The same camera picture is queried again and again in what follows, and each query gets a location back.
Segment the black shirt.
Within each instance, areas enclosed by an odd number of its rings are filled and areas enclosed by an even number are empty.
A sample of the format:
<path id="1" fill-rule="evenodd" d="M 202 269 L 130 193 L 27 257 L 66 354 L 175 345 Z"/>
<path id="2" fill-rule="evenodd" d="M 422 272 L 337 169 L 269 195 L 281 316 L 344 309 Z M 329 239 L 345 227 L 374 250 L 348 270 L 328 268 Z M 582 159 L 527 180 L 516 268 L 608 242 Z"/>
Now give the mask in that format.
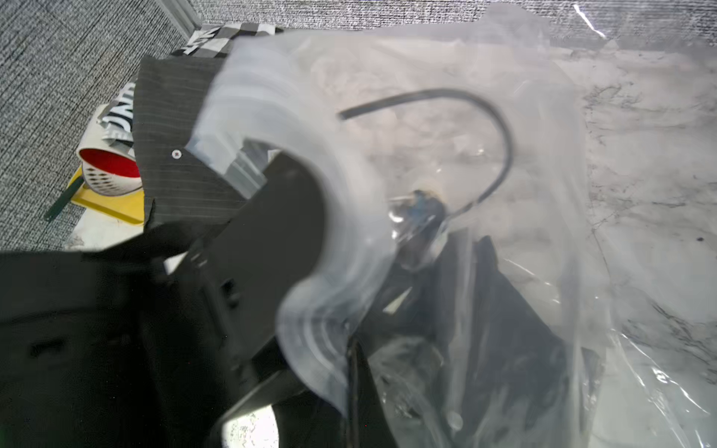
<path id="1" fill-rule="evenodd" d="M 489 237 L 448 237 L 434 263 L 395 264 L 354 291 L 311 277 L 282 305 L 289 366 L 339 420 L 349 340 L 369 362 L 397 447 L 585 447 L 601 359 L 549 326 L 500 270 Z"/>

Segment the clear vacuum bag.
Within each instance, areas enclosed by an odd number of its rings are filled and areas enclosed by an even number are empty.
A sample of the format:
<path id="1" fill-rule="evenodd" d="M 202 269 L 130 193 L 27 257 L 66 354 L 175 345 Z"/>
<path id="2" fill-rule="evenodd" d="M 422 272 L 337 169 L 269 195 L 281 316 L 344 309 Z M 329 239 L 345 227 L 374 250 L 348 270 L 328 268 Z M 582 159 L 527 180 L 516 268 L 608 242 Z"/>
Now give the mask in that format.
<path id="1" fill-rule="evenodd" d="M 491 238 L 539 316 L 600 356 L 585 447 L 715 446 L 715 50 L 571 49 L 508 5 L 291 32 L 235 45 L 189 148 L 249 197 L 273 154 L 303 164 L 328 220 L 306 279 L 359 304 L 399 264 L 389 200 L 431 192 L 447 240 Z"/>

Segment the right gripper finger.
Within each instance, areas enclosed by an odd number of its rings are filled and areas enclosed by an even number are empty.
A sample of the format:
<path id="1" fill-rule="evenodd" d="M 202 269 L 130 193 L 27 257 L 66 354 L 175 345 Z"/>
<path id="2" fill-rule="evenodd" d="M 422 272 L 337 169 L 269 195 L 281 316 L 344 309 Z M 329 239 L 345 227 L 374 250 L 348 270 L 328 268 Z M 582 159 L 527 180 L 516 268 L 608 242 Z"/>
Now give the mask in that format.
<path id="1" fill-rule="evenodd" d="M 396 448 L 369 362 L 359 340 L 352 337 L 347 351 L 347 416 L 345 447 Z"/>

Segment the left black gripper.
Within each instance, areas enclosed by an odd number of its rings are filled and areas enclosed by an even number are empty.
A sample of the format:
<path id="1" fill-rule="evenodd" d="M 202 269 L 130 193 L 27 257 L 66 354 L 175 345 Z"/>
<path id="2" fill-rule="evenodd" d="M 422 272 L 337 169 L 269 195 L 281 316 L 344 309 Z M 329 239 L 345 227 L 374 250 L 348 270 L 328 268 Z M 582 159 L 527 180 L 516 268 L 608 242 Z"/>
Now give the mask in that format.
<path id="1" fill-rule="evenodd" d="M 237 388 L 288 367 L 276 319 L 288 292 L 315 269 L 326 228 L 324 195 L 282 153 L 266 185 L 218 233 L 198 241 L 173 278 L 181 340 L 173 377 L 193 388 Z"/>

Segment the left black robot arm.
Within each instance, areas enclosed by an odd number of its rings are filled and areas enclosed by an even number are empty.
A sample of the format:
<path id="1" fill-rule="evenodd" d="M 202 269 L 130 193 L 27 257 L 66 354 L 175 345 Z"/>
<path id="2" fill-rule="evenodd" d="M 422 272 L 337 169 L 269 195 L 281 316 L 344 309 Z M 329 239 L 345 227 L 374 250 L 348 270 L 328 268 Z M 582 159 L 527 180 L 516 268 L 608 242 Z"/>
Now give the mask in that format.
<path id="1" fill-rule="evenodd" d="M 99 252 L 1 257 L 1 444 L 200 447 L 302 385 L 276 315 L 324 241 L 319 181 L 281 155 L 225 223 Z"/>

